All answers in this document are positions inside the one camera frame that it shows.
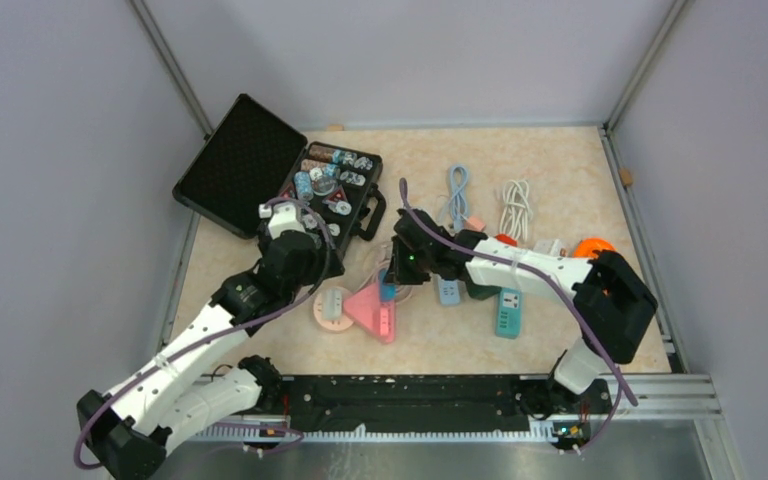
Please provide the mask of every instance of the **metal frame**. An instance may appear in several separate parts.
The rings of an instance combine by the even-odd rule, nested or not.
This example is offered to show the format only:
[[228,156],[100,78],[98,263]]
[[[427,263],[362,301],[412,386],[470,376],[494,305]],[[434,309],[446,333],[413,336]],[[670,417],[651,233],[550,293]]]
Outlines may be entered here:
[[[182,101],[187,106],[199,128],[206,136],[209,136],[213,132],[213,126],[163,37],[145,0],[128,0],[128,3],[131,5],[143,30],[148,35],[164,68],[169,73],[170,79],[178,89]],[[674,372],[687,371],[687,366],[681,357],[682,342],[671,321],[669,313],[670,300],[660,286],[657,262],[648,246],[646,230],[641,222],[640,210],[634,198],[634,193],[631,189],[622,187],[620,182],[619,171],[622,168],[622,159],[614,142],[614,132],[622,122],[625,113],[642,88],[652,68],[656,65],[664,45],[675,30],[675,26],[686,15],[688,7],[692,4],[693,0],[675,0],[673,2],[663,24],[652,39],[634,74],[626,84],[616,106],[613,108],[609,118],[599,129],[608,166],[617,187],[617,194],[629,226],[634,247],[638,253],[643,276],[649,287],[653,290],[653,293],[662,303],[658,322]],[[168,341],[171,334],[171,327],[174,324],[190,253],[198,229],[198,221],[199,216],[194,214],[190,220],[178,262],[175,281],[169,295],[169,305],[165,312],[159,347],[162,347]],[[690,375],[685,373],[660,375],[632,374],[627,375],[626,378],[637,393],[640,404],[638,407],[631,407],[628,405],[627,400],[625,400],[620,405],[619,414],[614,418],[615,421],[645,421],[651,422],[652,427],[657,428],[664,422],[691,420],[696,426],[700,446],[708,463],[711,477],[714,480],[744,478],[740,461],[725,425],[713,383],[708,375]],[[616,389],[616,381],[612,377],[605,377],[605,379],[609,382],[610,388]],[[564,419],[562,417],[557,419],[553,417],[553,420],[563,421]],[[215,437],[215,440],[222,441],[223,439]]]

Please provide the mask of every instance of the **coiled blue cable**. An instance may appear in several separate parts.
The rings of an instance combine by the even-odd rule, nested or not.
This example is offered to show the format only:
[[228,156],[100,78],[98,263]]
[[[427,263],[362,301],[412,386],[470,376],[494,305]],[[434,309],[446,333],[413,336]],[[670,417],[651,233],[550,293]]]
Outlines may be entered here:
[[449,201],[440,210],[440,216],[448,209],[452,216],[452,226],[455,232],[463,229],[463,222],[469,217],[469,204],[466,201],[466,183],[469,181],[469,170],[460,163],[449,167]]

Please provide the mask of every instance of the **poker chip set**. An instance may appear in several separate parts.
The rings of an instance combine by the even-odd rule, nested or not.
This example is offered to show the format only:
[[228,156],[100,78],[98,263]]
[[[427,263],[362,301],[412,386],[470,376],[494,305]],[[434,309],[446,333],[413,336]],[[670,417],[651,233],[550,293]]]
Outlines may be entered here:
[[[248,95],[240,95],[173,190],[176,200],[231,233],[253,238],[258,206],[275,196],[322,216],[340,264],[354,236],[372,240],[386,209],[376,182],[381,157],[313,142]],[[368,204],[376,200],[374,209]],[[362,225],[367,217],[366,227]],[[319,235],[313,218],[302,218]]]

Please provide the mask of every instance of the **marble-patterned tabletop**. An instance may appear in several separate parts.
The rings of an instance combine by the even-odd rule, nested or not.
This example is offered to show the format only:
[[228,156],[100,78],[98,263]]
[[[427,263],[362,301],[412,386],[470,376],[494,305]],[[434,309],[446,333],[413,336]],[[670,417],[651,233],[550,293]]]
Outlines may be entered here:
[[[346,275],[324,286],[354,290],[369,274],[362,264],[370,249],[389,241],[400,206],[398,180],[405,177],[410,201],[436,215],[448,192],[446,170],[461,163],[470,170],[467,199],[472,212],[496,234],[508,179],[527,179],[536,216],[526,246],[560,238],[574,246],[585,237],[609,240],[640,271],[637,256],[595,127],[487,128],[310,132],[308,139],[380,154],[379,187],[388,207],[372,242],[356,238],[344,263]],[[199,222],[172,330],[178,335],[228,276],[258,258],[253,240],[237,238],[209,220]],[[374,263],[368,260],[367,267]],[[396,340],[380,343],[359,326],[331,333],[313,319],[312,300],[265,325],[232,349],[222,363],[249,355],[271,357],[283,374],[491,374],[548,372],[580,336],[563,307],[527,295],[522,333],[509,340],[494,335],[495,298],[475,301],[465,294],[456,307],[442,307],[432,283],[418,287],[397,306]],[[653,321],[625,372],[669,372],[664,345]]]

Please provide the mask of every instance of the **pink power strip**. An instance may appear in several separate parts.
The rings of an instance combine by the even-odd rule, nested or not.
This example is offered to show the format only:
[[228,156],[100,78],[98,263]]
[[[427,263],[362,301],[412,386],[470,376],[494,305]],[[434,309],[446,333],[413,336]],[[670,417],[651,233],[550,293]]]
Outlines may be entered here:
[[343,300],[343,313],[382,343],[396,339],[396,302],[382,302],[378,282]]

